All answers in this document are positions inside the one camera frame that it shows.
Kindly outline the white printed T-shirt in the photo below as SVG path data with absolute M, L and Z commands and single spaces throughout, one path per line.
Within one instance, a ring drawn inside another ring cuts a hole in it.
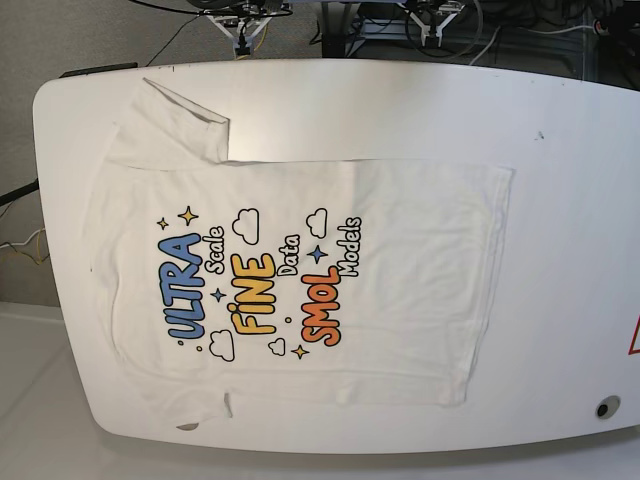
M 107 346 L 171 427 L 240 397 L 456 407 L 514 173 L 426 159 L 236 162 L 230 121 L 144 80 L 83 227 Z

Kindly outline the red triangle sticker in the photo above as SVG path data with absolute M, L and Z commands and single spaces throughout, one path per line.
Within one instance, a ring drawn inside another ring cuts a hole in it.
M 635 355 L 640 353 L 640 318 L 637 320 L 632 340 L 630 342 L 628 354 Z

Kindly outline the black table grommet right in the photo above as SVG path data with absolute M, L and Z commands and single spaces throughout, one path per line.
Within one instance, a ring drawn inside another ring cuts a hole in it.
M 611 418 L 619 409 L 621 399 L 617 395 L 611 395 L 604 398 L 596 407 L 596 417 L 601 420 Z

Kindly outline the black aluminium frame rack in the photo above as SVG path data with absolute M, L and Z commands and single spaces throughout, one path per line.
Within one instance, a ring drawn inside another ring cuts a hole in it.
M 441 47 L 419 46 L 409 8 L 459 7 L 444 29 Z M 550 50 L 594 32 L 586 1 L 353 1 L 322 3 L 317 33 L 325 57 L 349 58 L 367 44 L 393 44 L 435 62 L 478 65 L 497 52 L 503 37 L 519 49 Z

